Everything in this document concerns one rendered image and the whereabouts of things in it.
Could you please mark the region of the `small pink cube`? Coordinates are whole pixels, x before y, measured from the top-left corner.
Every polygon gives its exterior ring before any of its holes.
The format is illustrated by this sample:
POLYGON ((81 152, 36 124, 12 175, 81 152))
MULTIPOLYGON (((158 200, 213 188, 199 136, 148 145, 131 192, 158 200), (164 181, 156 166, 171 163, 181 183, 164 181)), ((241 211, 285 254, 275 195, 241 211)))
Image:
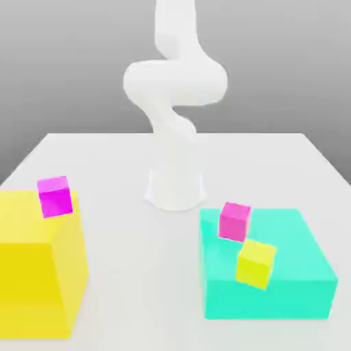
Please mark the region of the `small pink cube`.
POLYGON ((226 202, 219 215, 219 238, 243 243, 250 229, 251 214, 251 206, 226 202))

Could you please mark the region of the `small yellow cube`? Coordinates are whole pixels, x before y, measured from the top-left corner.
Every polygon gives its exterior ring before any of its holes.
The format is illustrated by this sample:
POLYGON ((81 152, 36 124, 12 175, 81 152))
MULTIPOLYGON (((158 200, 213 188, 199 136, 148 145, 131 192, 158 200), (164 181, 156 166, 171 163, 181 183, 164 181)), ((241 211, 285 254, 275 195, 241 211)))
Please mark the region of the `small yellow cube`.
POLYGON ((276 247, 246 239, 237 257, 236 280, 266 290, 275 256, 276 247))

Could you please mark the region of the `small magenta cube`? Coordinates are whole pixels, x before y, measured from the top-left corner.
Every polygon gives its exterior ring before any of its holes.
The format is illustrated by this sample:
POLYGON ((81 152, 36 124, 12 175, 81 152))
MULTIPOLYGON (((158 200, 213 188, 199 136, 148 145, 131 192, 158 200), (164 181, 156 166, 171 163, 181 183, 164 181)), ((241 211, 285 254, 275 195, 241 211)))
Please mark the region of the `small magenta cube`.
POLYGON ((45 219, 73 212, 69 182, 66 176, 39 180, 37 187, 45 219))

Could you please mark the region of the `large turquoise box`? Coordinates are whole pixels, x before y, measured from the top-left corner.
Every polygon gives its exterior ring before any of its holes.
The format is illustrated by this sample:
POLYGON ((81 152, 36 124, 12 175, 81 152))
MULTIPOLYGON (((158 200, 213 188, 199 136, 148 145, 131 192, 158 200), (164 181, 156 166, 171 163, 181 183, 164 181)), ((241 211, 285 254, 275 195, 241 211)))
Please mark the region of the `large turquoise box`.
POLYGON ((220 209, 199 212, 199 265, 207 319, 326 319, 338 279, 301 213, 255 208, 249 239, 276 248, 265 290, 236 279, 241 243, 218 236, 220 209))

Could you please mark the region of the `large yellow box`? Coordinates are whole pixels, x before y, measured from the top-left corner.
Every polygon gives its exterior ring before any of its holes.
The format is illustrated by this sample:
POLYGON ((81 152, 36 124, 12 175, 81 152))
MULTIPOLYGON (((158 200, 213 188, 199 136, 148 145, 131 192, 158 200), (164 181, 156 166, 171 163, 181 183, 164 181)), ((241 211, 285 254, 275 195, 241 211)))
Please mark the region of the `large yellow box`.
POLYGON ((0 191, 0 339, 68 339, 88 282, 73 212, 44 218, 35 191, 0 191))

